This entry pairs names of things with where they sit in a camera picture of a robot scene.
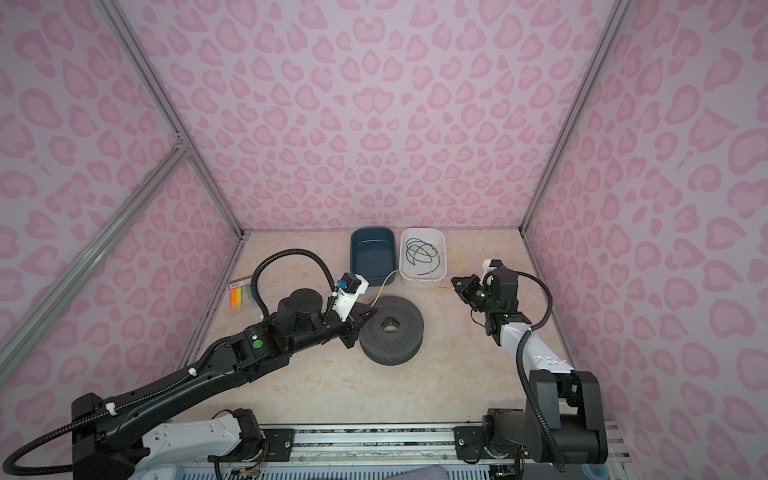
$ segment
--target gray spool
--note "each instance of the gray spool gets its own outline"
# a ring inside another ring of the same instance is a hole
[[[405,363],[419,351],[424,319],[416,305],[400,296],[382,296],[379,312],[360,330],[360,346],[376,363],[393,366]]]

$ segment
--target dark blue bin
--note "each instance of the dark blue bin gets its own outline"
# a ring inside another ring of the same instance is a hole
[[[352,273],[364,276],[369,285],[383,285],[387,275],[397,270],[395,234],[386,227],[355,230],[349,245],[349,265]],[[395,277],[392,275],[387,285]]]

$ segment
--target white bin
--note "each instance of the white bin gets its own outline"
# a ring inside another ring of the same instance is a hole
[[[399,265],[406,285],[426,287],[434,282],[441,286],[448,273],[445,235],[434,228],[409,228],[402,232]]]

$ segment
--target spool center hole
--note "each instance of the spool center hole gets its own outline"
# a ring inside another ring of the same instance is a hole
[[[382,330],[387,333],[394,333],[400,328],[400,322],[395,320],[395,317],[388,316],[382,322]]]

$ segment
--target heart pattern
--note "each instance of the heart pattern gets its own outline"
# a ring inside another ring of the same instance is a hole
[[[300,229],[518,226],[612,3],[121,5],[240,222]]]
[[[6,2],[0,342],[175,142],[88,2]]]
[[[759,3],[639,2],[529,237],[649,480],[768,477]]]
[[[68,423],[84,393],[123,393],[177,369],[233,243],[183,164],[0,391],[2,451]],[[66,463],[71,447],[30,457]]]

